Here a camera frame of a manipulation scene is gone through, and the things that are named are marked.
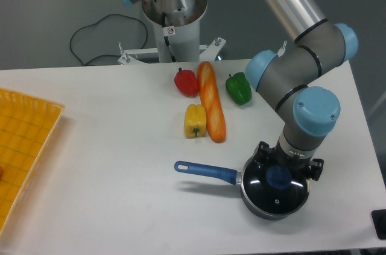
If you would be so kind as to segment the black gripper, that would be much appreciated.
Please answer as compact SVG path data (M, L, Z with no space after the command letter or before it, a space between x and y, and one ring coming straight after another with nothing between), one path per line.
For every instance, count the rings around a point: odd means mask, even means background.
M301 157L298 154L288 155L280 145L271 148L266 142L259 143L252 163L256 170L267 170L271 166L279 165L314 181L319 181L324 167L323 159L310 160L309 157Z

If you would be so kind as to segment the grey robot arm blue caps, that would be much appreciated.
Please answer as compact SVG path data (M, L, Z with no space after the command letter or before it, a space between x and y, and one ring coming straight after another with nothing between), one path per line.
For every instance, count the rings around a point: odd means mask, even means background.
M206 0L141 1L146 16L160 28L187 27L206 10ZM313 0L266 0L293 38L295 48L286 54L265 50L247 64L248 83L284 121L274 148L260 145L264 157L303 171L318 180L323 161L316 149L331 132L340 114L340 103L330 91L312 82L351 59L358 39L345 24L331 24Z

